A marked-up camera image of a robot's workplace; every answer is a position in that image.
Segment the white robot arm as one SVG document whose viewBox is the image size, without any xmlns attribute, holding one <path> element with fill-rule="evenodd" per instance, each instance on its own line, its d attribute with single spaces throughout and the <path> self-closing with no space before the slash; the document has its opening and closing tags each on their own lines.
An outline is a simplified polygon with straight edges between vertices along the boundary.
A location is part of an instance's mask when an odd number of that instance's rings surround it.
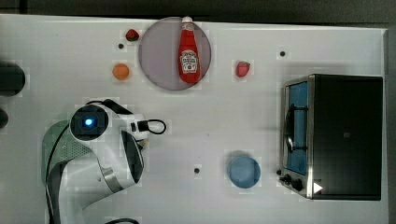
<svg viewBox="0 0 396 224">
<path fill-rule="evenodd" d="M 80 107 L 68 123 L 89 153 L 53 166 L 46 178 L 49 224 L 85 224 L 83 210 L 139 182 L 144 170 L 139 124 L 145 120 L 112 100 Z"/>
</svg>

